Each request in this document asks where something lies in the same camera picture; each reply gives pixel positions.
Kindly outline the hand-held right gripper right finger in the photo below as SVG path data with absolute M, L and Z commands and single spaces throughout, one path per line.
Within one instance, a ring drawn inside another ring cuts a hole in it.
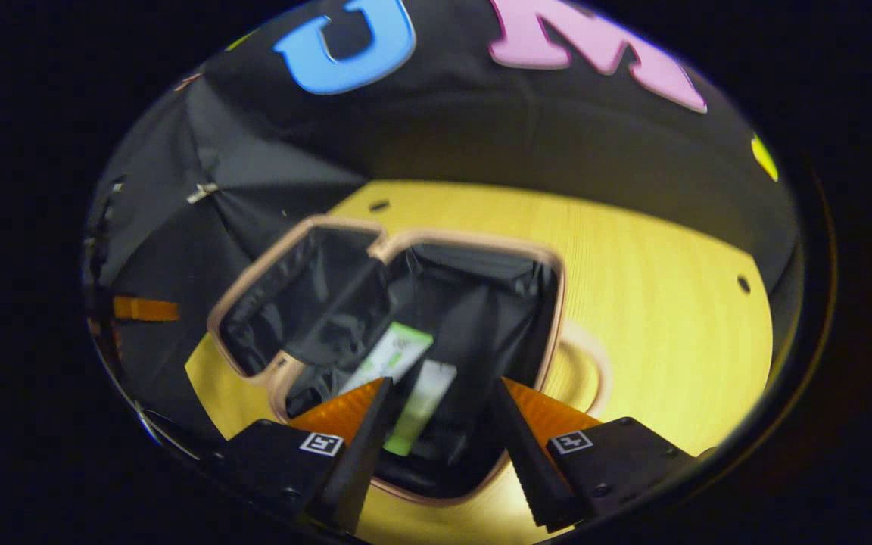
M 533 520 L 550 532 L 619 519 L 699 463 L 635 418 L 604 422 L 508 377 L 490 404 Z

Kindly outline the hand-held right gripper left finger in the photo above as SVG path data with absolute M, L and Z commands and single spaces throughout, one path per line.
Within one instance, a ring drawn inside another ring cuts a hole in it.
M 287 424 L 257 420 L 209 452 L 209 478 L 280 523 L 352 535 L 394 412 L 381 377 Z

